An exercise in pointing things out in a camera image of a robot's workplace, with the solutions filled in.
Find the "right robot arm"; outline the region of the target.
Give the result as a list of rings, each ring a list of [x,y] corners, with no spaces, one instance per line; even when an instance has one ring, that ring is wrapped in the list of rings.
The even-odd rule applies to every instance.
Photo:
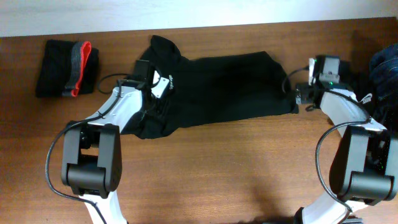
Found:
[[[315,168],[324,193],[300,208],[293,222],[362,223],[358,210],[390,201],[397,195],[397,135],[377,122],[340,78],[338,57],[319,55],[308,61],[308,82],[296,86],[296,102],[310,103],[326,114],[333,127],[315,148]],[[338,131],[341,141],[325,181],[320,169],[323,141]]]

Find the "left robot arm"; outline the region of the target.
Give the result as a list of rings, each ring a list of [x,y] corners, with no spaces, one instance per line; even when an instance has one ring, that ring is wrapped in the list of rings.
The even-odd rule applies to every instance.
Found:
[[[64,132],[61,180],[83,202],[93,223],[126,223],[117,187],[123,171],[121,135],[139,129],[155,111],[169,79],[148,60],[118,80],[100,109]]]

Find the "black t-shirt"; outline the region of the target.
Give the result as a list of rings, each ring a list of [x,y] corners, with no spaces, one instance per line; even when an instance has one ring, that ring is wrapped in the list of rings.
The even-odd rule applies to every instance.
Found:
[[[122,134],[155,139],[178,128],[299,112],[284,69],[265,51],[189,60],[172,41],[154,35],[141,58],[169,84]]]

